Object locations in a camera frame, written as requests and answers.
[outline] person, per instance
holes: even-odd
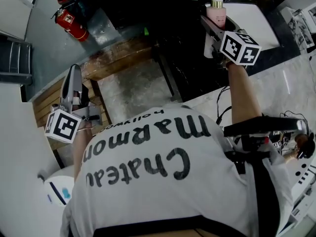
[[[274,131],[269,136],[274,147],[281,154],[286,163],[301,158],[311,158],[315,151],[314,133],[309,130],[308,123],[304,120],[303,132]]]
[[[261,116],[245,68],[230,62],[227,70],[233,123]],[[293,208],[291,186],[284,158],[271,142],[262,147],[239,174],[226,153],[242,149],[185,106],[152,108],[94,138],[85,123],[61,236],[276,235]]]

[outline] blue object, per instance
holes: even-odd
[[[67,188],[63,188],[63,189],[62,189],[62,192],[63,192],[64,198],[70,199],[71,196],[70,196],[70,194],[69,194]]]
[[[48,199],[49,199],[50,203],[53,203],[53,201],[51,200],[49,194],[47,194],[47,196],[48,196]]]

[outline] floor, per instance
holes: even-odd
[[[51,19],[59,8],[57,0],[36,0],[31,12],[26,41],[33,45],[34,80],[26,87],[27,101],[64,77],[72,64],[81,64],[104,47],[142,31],[140,26],[116,31],[105,12],[99,9],[88,22],[89,39],[81,43]]]
[[[281,112],[287,110],[302,113],[309,121],[310,128],[316,130],[315,55],[316,52],[302,54],[250,77],[264,114],[279,117]],[[171,102],[167,84],[154,61],[107,77],[99,81],[99,86],[113,123]],[[190,100],[186,105],[216,120],[216,100],[220,90]],[[219,113],[230,105],[228,90],[219,101]],[[231,123],[231,111],[228,111],[221,125]]]

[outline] white cabinet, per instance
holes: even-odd
[[[0,0],[0,32],[24,40],[30,13],[21,0]]]

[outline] white t-shirt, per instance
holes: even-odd
[[[224,154],[233,146],[214,121],[187,108],[153,108],[108,126],[86,148],[61,236],[184,230],[204,220],[218,236],[258,236],[254,183]],[[285,162],[269,146],[281,230],[293,204]]]

